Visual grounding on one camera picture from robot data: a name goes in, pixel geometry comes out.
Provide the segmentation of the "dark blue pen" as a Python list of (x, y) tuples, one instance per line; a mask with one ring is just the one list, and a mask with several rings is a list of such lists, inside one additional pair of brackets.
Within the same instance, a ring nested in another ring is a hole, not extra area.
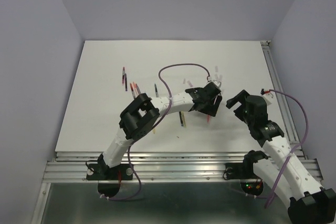
[(183, 117), (182, 117), (182, 112), (179, 112), (179, 118), (180, 118), (180, 125), (183, 127), (184, 123), (183, 123)]

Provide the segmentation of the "dark green pen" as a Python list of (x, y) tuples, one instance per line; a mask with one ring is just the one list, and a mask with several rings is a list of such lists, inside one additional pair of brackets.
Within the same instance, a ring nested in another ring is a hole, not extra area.
[(155, 96), (158, 98), (159, 94), (158, 94), (158, 89), (157, 89), (156, 83), (154, 83), (154, 89), (155, 89)]

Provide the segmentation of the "purple pen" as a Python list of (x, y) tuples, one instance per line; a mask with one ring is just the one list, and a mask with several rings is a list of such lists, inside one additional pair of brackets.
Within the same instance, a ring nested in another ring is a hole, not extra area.
[(128, 91), (128, 78), (127, 78), (127, 74), (125, 73), (124, 75), (124, 85), (125, 85), (125, 91)]

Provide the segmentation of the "magenta pen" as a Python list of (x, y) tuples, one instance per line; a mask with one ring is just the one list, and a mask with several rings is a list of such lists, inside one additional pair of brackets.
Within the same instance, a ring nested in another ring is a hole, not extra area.
[(122, 85), (125, 83), (125, 67), (122, 68)]

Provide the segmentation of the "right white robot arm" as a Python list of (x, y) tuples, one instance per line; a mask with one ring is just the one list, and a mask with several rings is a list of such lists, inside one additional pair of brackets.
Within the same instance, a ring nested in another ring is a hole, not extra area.
[(335, 191), (324, 188), (306, 169), (289, 145), (280, 126), (269, 120), (267, 106), (272, 99), (272, 90), (262, 90), (260, 95), (251, 95), (242, 90), (227, 100), (227, 108), (244, 122), (254, 140), (261, 147), (249, 151), (241, 163), (226, 163), (225, 180), (258, 178), (267, 184), (271, 192), (267, 196), (268, 208), (279, 198), (287, 208), (292, 223), (332, 223), (335, 219)]

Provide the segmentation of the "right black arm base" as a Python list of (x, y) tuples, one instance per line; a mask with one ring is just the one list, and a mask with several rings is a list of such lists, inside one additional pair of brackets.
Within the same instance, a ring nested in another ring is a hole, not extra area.
[(268, 156), (263, 151), (252, 150), (244, 155), (241, 162), (225, 163), (223, 179), (238, 179), (241, 189), (248, 197), (265, 198), (261, 196), (264, 189), (263, 180), (254, 173), (253, 168), (253, 165), (262, 159), (268, 160)]

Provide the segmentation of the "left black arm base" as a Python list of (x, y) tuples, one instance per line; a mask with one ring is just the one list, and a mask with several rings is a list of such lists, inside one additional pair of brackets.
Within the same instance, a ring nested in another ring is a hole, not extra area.
[(114, 198), (120, 191), (122, 182), (133, 179), (130, 164), (119, 164), (110, 168), (102, 157), (85, 162), (87, 168), (86, 180), (97, 182), (97, 191), (101, 197)]

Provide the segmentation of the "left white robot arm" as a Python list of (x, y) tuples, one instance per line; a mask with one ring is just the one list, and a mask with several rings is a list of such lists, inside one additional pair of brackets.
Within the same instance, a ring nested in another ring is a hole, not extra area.
[(150, 133), (164, 115), (197, 111), (215, 117), (222, 101), (221, 85), (213, 80), (203, 88), (189, 88), (172, 97), (151, 98), (141, 93), (121, 112), (116, 136), (98, 157), (99, 173), (113, 178), (128, 148)]

